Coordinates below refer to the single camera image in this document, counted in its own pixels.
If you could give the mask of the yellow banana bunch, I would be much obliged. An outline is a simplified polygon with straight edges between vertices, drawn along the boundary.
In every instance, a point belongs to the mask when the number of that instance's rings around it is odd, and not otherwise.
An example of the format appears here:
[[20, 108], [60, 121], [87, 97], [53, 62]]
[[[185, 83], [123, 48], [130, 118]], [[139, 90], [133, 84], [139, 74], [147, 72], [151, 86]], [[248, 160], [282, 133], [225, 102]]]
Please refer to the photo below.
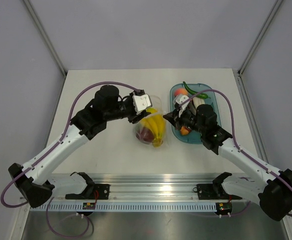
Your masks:
[[141, 124], [152, 131], [155, 136], [152, 145], [153, 147], [158, 148], [163, 144], [163, 139], [166, 133], [166, 123], [163, 119], [162, 113], [155, 108], [150, 107], [146, 112], [150, 115], [143, 118]]

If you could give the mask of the clear zip top bag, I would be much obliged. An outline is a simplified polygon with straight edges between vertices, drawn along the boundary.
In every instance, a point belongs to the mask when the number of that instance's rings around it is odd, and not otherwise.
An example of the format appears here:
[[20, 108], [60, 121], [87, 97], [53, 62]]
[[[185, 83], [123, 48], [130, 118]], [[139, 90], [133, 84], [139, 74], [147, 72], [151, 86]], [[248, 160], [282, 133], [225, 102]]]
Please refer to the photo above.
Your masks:
[[151, 95], [152, 106], [149, 113], [134, 128], [135, 137], [145, 145], [161, 147], [166, 140], [166, 121], [163, 118], [162, 101], [158, 96]]

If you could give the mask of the red apple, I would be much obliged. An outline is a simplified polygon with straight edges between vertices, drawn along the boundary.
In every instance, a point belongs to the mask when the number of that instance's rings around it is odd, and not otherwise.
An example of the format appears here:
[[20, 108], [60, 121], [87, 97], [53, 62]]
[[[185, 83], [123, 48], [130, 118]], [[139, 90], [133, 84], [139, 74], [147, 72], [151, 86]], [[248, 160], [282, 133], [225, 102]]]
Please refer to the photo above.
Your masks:
[[140, 128], [136, 132], [135, 136], [137, 137], [137, 139], [139, 141], [141, 141], [144, 144], [150, 144], [155, 138], [155, 136], [152, 133], [152, 131], [149, 130], [148, 128], [146, 128], [146, 127]]

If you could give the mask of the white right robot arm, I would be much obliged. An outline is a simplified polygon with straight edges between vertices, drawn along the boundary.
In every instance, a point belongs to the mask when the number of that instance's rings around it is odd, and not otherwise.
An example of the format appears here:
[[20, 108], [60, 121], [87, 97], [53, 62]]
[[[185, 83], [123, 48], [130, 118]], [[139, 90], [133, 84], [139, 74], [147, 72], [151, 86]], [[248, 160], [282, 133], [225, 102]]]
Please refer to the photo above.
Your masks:
[[197, 107], [196, 113], [176, 108], [163, 116], [173, 127], [187, 127], [201, 136], [205, 148], [229, 160], [250, 180], [225, 178], [213, 185], [218, 198], [236, 195], [258, 204], [263, 212], [275, 221], [292, 217], [292, 170], [282, 171], [245, 151], [235, 137], [217, 123], [217, 115], [208, 104]]

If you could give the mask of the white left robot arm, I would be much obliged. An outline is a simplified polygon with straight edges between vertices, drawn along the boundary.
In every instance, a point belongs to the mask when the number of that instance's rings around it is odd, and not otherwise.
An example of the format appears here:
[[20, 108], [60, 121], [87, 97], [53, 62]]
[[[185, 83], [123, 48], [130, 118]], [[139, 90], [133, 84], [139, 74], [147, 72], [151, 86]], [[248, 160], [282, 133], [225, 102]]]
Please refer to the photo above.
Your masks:
[[151, 99], [142, 89], [121, 97], [118, 82], [100, 82], [94, 98], [76, 114], [69, 114], [61, 136], [37, 156], [20, 165], [12, 164], [8, 172], [15, 185], [32, 208], [37, 208], [53, 197], [68, 200], [92, 200], [97, 197], [95, 182], [84, 172], [67, 177], [51, 178], [52, 172], [78, 148], [106, 129], [107, 123], [128, 119], [138, 123], [149, 115]]

